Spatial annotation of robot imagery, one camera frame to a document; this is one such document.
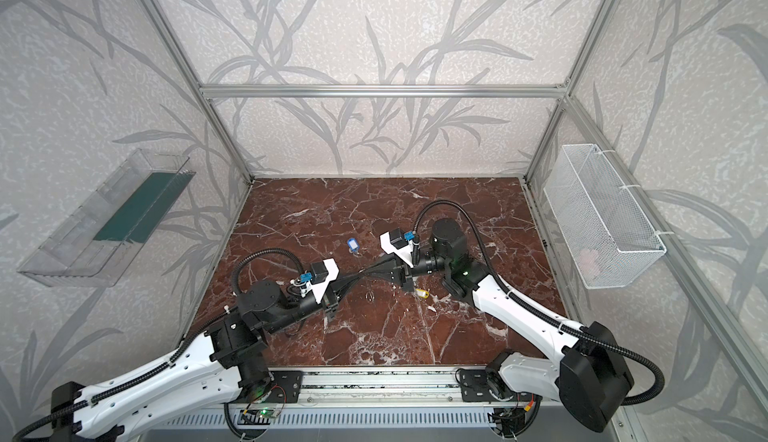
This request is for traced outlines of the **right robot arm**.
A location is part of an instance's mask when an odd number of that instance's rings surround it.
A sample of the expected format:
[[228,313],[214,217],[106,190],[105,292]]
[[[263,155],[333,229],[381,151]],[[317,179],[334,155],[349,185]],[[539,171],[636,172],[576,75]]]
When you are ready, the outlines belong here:
[[411,286],[421,275],[440,273],[451,296],[504,323],[539,350],[539,357],[506,350],[486,366],[492,398],[551,399],[587,429],[607,427],[634,379],[624,359],[606,349],[615,341],[606,327],[583,327],[497,282],[489,264],[471,256],[466,234],[454,220],[438,220],[426,243],[394,229],[381,234],[380,245],[394,283]]

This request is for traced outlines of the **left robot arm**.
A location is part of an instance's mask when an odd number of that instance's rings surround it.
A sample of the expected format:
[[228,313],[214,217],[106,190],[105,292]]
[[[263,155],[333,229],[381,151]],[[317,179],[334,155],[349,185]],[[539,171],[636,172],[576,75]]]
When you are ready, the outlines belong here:
[[317,312],[331,314],[360,275],[305,273],[299,291],[261,281],[236,297],[234,309],[187,337],[173,352],[132,372],[90,386],[54,391],[53,441],[128,441],[154,426],[211,404],[264,398],[275,385],[267,337]]

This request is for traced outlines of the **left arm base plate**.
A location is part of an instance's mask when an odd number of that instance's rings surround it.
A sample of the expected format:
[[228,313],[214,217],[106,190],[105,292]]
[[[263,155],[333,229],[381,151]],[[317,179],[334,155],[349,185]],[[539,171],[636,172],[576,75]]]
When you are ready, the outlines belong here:
[[257,391],[256,404],[295,404],[299,400],[304,373],[299,370],[283,370],[271,373],[272,379]]

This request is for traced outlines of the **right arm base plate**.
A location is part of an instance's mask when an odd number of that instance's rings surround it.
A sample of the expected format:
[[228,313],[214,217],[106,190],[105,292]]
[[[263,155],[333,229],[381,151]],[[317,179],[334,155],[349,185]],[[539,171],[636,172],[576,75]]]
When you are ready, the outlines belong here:
[[466,403],[492,403],[492,395],[484,369],[459,368],[455,371],[455,380],[461,392],[461,399]]

